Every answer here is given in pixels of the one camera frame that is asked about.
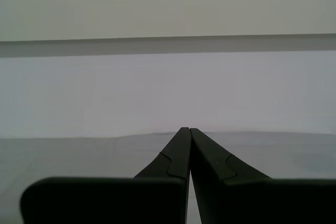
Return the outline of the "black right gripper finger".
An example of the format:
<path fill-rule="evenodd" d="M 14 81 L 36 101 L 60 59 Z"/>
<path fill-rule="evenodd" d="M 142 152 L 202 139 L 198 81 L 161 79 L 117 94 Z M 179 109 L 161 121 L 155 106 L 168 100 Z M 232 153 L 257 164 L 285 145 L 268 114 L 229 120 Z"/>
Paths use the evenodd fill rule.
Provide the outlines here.
<path fill-rule="evenodd" d="M 190 130 L 132 178 L 49 177 L 20 198 L 24 223 L 186 223 Z"/>
<path fill-rule="evenodd" d="M 335 223 L 334 179 L 274 179 L 190 130 L 202 223 Z"/>

